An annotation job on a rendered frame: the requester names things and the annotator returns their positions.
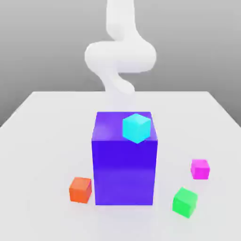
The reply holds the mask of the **small cyan cube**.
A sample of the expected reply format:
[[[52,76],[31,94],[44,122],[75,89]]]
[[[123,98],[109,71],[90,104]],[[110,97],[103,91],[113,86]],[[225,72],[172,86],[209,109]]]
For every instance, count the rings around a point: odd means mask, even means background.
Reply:
[[[151,119],[138,113],[122,120],[122,136],[136,144],[149,138],[151,135]]]

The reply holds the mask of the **small green cube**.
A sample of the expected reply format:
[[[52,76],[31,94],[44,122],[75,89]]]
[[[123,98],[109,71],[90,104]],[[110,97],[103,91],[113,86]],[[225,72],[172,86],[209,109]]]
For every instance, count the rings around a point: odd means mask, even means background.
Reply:
[[[172,210],[186,218],[190,218],[196,208],[198,195],[184,187],[175,194]]]

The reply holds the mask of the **large purple box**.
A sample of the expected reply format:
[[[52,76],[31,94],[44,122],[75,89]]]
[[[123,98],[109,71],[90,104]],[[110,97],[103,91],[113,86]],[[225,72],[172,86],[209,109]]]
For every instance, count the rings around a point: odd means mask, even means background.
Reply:
[[[152,205],[158,138],[134,143],[122,135],[122,120],[132,112],[97,112],[92,160],[96,205]]]

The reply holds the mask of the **small magenta cube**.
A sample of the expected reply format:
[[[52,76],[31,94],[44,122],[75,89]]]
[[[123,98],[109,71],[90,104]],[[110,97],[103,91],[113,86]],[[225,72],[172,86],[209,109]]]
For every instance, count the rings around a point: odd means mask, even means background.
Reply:
[[[210,166],[207,160],[194,159],[191,163],[191,174],[195,180],[207,180],[209,178]]]

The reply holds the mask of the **small orange cube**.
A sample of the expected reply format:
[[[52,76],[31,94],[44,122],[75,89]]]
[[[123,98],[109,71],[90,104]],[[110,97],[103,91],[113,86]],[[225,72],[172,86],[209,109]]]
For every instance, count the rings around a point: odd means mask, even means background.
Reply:
[[[90,178],[75,177],[69,187],[70,201],[87,203],[92,193]]]

